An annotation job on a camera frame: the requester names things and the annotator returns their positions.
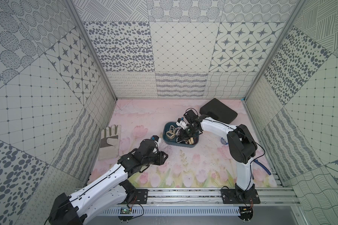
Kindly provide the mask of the beige watch pair front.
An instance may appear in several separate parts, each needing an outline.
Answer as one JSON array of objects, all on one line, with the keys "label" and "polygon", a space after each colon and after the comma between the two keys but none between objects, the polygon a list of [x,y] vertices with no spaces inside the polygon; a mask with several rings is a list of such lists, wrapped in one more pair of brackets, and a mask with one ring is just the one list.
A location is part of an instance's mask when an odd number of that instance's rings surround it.
[{"label": "beige watch pair front", "polygon": [[170,128],[168,131],[166,131],[166,136],[169,139],[174,139],[176,137],[176,133],[177,133],[177,128],[174,127],[173,125],[170,125]]}]

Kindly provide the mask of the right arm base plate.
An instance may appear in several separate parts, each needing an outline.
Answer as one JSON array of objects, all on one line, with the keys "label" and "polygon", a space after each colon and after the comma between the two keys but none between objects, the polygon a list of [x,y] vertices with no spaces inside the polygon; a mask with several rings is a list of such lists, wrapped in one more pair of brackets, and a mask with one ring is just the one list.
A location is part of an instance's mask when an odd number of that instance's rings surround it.
[{"label": "right arm base plate", "polygon": [[223,204],[260,204],[260,198],[255,185],[248,190],[242,190],[235,185],[235,188],[224,186],[220,189]]}]

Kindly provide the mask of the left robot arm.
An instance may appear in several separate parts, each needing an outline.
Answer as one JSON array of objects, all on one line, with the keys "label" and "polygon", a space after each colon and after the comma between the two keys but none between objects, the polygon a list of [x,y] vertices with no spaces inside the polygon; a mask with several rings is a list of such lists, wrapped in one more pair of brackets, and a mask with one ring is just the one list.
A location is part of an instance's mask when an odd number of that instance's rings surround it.
[{"label": "left robot arm", "polygon": [[151,165],[161,166],[168,154],[159,150],[160,137],[144,139],[139,148],[122,155],[104,175],[88,186],[54,201],[46,225],[86,225],[104,210],[124,203],[129,208],[145,203],[147,191],[137,190],[129,181],[136,173],[143,173]]}]

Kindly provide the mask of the beige square face watch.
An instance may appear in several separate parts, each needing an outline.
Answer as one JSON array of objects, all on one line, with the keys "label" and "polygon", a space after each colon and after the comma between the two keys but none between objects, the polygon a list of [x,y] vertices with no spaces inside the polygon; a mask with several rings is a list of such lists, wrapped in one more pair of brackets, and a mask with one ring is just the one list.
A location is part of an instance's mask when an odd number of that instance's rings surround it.
[{"label": "beige square face watch", "polygon": [[191,137],[191,138],[188,139],[188,144],[189,144],[189,145],[193,145],[194,142],[195,142],[195,140],[194,140],[193,137]]}]

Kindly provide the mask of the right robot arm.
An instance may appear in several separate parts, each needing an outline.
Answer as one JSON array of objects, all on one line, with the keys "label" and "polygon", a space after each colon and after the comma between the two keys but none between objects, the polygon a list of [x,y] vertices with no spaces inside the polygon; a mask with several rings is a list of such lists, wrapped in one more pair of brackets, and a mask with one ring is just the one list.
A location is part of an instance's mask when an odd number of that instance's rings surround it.
[{"label": "right robot arm", "polygon": [[255,191],[252,163],[255,160],[258,143],[254,140],[246,125],[238,126],[215,120],[207,115],[197,115],[192,109],[176,125],[177,142],[187,142],[203,131],[213,133],[226,139],[232,158],[237,162],[237,193],[249,195]]}]

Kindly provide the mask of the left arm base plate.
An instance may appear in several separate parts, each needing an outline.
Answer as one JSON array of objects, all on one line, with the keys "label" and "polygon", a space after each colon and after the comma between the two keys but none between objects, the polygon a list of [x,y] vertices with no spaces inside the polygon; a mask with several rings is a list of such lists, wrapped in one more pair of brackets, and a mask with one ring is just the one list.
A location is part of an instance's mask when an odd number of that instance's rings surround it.
[{"label": "left arm base plate", "polygon": [[148,198],[148,189],[135,189],[127,191],[121,186],[113,190],[114,193],[110,193],[111,200],[114,200],[116,204],[146,204]]}]

